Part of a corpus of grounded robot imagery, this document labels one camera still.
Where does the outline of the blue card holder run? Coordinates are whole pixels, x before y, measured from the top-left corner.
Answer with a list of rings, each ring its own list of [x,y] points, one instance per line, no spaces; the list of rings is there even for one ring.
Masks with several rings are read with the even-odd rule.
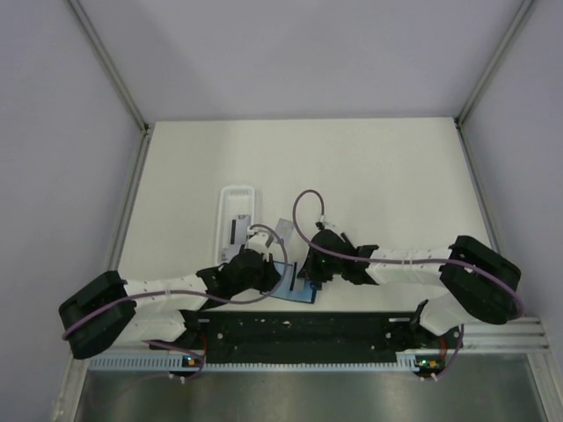
[[[313,304],[316,301],[317,289],[309,280],[297,277],[297,262],[284,265],[281,261],[275,261],[274,268],[279,274],[286,269],[286,273],[281,285],[271,294],[273,298],[305,304]]]

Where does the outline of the white plastic basket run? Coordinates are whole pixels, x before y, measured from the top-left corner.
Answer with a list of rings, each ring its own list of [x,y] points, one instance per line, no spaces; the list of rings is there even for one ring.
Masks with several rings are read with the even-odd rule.
[[[254,224],[255,198],[252,186],[226,186],[221,190],[216,220],[216,265],[229,262],[245,244],[247,230]]]

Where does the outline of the silver card black stripe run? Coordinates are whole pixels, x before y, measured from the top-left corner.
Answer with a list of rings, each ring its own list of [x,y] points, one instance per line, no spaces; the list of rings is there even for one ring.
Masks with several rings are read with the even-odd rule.
[[[293,269],[292,269],[292,274],[291,274],[291,281],[289,284],[289,290],[291,292],[296,291],[296,289],[298,288],[298,283],[296,281],[297,279],[297,275],[298,275],[298,268],[297,268],[297,262],[295,262],[293,264]]]

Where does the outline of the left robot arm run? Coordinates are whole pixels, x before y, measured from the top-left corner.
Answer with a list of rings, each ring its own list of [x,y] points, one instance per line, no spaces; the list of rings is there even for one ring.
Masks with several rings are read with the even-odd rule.
[[[283,246],[265,251],[243,247],[228,263],[175,279],[125,280],[106,271],[64,301],[58,309],[76,360],[95,357],[112,346],[155,342],[190,348],[199,340],[193,313],[242,304],[238,295],[257,292],[254,302],[271,296],[285,273],[274,259],[289,257]]]

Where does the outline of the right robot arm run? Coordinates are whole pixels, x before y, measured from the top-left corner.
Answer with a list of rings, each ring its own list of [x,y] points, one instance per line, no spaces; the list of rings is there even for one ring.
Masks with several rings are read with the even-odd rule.
[[[386,250],[355,246],[325,225],[309,241],[299,277],[315,287],[340,276],[357,286],[439,287],[443,294],[423,299],[410,334],[429,348],[450,329],[472,321],[502,325],[523,314],[516,290],[521,270],[471,236],[458,236],[441,249]]]

